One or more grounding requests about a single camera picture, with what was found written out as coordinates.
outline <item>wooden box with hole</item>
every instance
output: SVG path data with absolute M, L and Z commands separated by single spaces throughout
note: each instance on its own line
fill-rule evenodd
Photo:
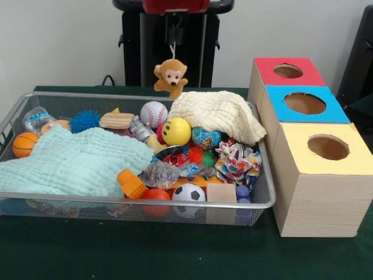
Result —
M 255 58 L 248 100 L 262 111 L 265 86 L 325 86 L 309 58 Z
M 354 237 L 373 198 L 373 156 L 354 124 L 280 123 L 272 159 L 283 237 Z
M 280 122 L 349 124 L 350 120 L 326 86 L 266 86 L 261 122 L 268 133 L 271 162 Z

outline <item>red spiky ball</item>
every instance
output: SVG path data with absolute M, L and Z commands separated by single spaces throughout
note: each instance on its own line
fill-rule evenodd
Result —
M 163 145 L 163 144 L 166 144 L 166 142 L 163 140 L 163 136 L 162 136 L 162 128 L 163 128 L 163 125 L 164 124 L 161 124 L 158 128 L 157 128 L 157 139 L 158 141 Z
M 188 159 L 191 163 L 200 165 L 203 158 L 203 150 L 199 147 L 191 147 L 188 151 Z

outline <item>circular hole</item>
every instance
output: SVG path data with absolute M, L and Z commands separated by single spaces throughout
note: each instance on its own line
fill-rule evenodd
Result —
M 295 79 L 303 76 L 303 71 L 291 64 L 280 64 L 273 69 L 273 72 L 287 79 Z
M 308 147 L 320 157 L 329 160 L 341 160 L 349 153 L 348 144 L 331 135 L 314 135 L 308 140 Z
M 325 102 L 309 93 L 294 92 L 284 99 L 287 107 L 305 115 L 321 114 L 326 110 Z

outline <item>monkey plush toy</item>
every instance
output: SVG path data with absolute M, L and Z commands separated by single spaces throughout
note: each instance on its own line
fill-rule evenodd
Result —
M 177 59 L 168 59 L 161 65 L 156 65 L 154 74 L 158 81 L 154 85 L 154 90 L 157 92 L 165 90 L 170 92 L 170 98 L 178 98 L 188 83 L 188 80 L 183 78 L 186 71 L 187 66 Z

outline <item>wire mesh basket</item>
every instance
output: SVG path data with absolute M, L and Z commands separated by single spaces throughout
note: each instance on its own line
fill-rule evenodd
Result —
M 122 112 L 139 114 L 142 106 L 151 100 L 162 102 L 168 110 L 172 105 L 171 99 L 163 97 L 50 92 L 26 94 L 0 124 L 0 162 L 15 158 L 12 142 L 15 135 L 24 132 L 22 118 L 37 106 L 44 107 L 55 118 L 67 119 L 87 109 L 105 114 L 119 107 Z M 255 106 L 250 103 L 249 106 L 258 118 Z M 250 204 L 0 192 L 0 211 L 3 215 L 17 216 L 252 226 L 276 199 L 263 140 L 258 143 L 258 148 L 262 156 L 262 170 L 252 188 Z

